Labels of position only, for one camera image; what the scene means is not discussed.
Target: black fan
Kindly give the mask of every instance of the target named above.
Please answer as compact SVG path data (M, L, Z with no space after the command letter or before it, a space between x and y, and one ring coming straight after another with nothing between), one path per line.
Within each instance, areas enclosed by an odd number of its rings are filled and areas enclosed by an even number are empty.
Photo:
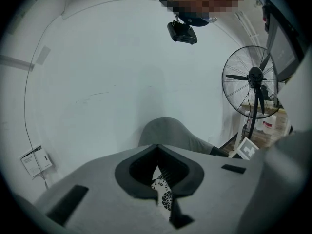
M280 86L273 71L272 60L265 48L243 47L227 60L222 73L223 92L239 113L247 117L252 115L249 139L255 120L269 117L280 108L276 96Z

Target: floor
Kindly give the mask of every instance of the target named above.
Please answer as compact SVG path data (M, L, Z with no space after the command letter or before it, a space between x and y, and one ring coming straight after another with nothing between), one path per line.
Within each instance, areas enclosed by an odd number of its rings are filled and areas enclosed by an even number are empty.
M253 135L251 141L258 147L258 148L266 148L270 147L273 143L283 137L286 124L287 124L287 115L285 113L277 112L276 114L276 125L273 130L272 135L265 134L263 131L259 131L256 128L253 130ZM245 136L248 136L248 129L246 129ZM222 149L226 152L233 151L235 145L236 138L231 140L225 147Z

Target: wall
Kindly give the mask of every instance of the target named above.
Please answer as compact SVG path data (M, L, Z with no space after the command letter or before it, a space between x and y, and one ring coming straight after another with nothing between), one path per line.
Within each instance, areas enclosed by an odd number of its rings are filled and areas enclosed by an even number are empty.
M65 0L38 0L28 11L14 35L5 34L0 53L23 61L31 61L36 45L46 26L64 10ZM42 49L38 47L34 60ZM36 126L36 102L33 101L34 84L37 76L35 65L30 73L26 95L26 120L30 139L34 147L42 145ZM32 180L19 157L31 150L24 126L24 89L27 71L14 67L0 66L0 162L1 171L13 192L34 202L45 191L40 177ZM50 169L47 182L59 180L59 174Z
M234 41L210 24L195 29L197 44L175 43L167 30L174 16L158 2L94 5L68 6L58 37L45 42L52 50L37 83L39 132L61 156L62 174L136 147L145 124L158 117L174 117L216 146L237 132L221 73L244 45L241 36L232 34Z

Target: black cable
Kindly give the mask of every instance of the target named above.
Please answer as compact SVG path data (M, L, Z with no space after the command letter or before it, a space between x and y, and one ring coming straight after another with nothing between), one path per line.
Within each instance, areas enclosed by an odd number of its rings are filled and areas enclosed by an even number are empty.
M243 135L243 139L245 138L245 133L246 133L246 128L247 128L247 125L248 125L248 119L249 119L249 116L250 116L250 112L252 111L252 107L249 103L249 91L250 91L250 84L249 84L249 90L248 90L248 93L247 93L247 101L248 101L248 104L249 104L249 114L248 114L248 118L247 118L247 123L246 123L246 127L245 127L245 130L244 130L244 135Z
M30 72L30 69L31 69L31 65L33 64L33 59L34 59L35 53L36 53L36 51L37 51L37 49L38 49L38 46L39 46L39 44L40 44L40 41L41 41L41 39L42 39L42 37L43 37L45 31L47 30L47 28L50 26L51 23L54 22L55 19L56 19L56 18L54 18L54 19L48 24L48 26L46 26L46 28L44 29L44 31L43 31L43 33L42 33L42 35L41 35L41 37L40 37L40 39L39 39L39 41L38 41L38 44L37 44L37 46L36 46L36 48L35 48L34 54L33 54L32 58L31 58L31 61L30 61L30 65L29 65L28 73L27 73L27 78L26 78L25 94L24 94L24 123L25 123L25 129L26 129L26 133L27 133L27 136L28 136L28 140L29 140L29 143L30 143L30 146L31 146L31 152L30 152L30 154L33 154L33 153L34 153L34 148L33 148L33 144L31 143L31 140L30 140L30 137L29 137L29 134L28 134L27 124L26 124L26 91L27 91L27 82L28 82L28 77L29 77L29 72ZM35 157L36 163L37 163L37 165L38 165L38 167L39 167L41 177L42 177L43 180L44 180L45 187L48 189L48 185L47 185L47 182L45 181L45 177L44 177L44 175L43 175L43 171L41 170L41 168L40 168L40 166L39 166L39 163L38 163L38 161L37 161L37 158L36 158L36 155L35 155L35 154L34 154L34 157Z

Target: electrical box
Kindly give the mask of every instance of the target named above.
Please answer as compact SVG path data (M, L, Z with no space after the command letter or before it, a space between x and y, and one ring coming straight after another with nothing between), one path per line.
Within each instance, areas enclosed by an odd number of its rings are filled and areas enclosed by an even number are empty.
M32 177L39 174L40 170L44 171L45 169L52 166L52 162L49 159L49 156L41 147L36 148L33 152L25 155L20 160Z

